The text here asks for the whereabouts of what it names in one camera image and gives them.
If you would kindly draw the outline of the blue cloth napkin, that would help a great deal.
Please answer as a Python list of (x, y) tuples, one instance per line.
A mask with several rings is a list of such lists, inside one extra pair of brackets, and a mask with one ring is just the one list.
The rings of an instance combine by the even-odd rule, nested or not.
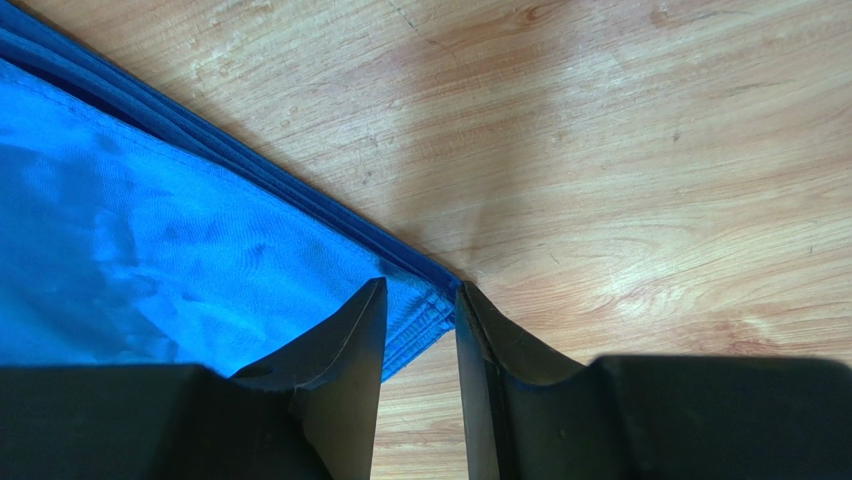
[(231, 375), (387, 282), (385, 377), (459, 279), (179, 103), (1, 5), (1, 361)]

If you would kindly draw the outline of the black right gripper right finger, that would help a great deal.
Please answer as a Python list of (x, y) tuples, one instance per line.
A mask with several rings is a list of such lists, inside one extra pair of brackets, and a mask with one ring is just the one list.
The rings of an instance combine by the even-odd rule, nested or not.
[(847, 479), (851, 370), (813, 358), (605, 355), (584, 365), (456, 299), (473, 479)]

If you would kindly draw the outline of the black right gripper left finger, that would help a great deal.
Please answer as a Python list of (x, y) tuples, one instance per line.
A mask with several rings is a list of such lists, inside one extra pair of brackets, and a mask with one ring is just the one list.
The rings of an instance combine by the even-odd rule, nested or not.
[(366, 479), (387, 287), (367, 281), (273, 353), (198, 364), (1, 371), (5, 479)]

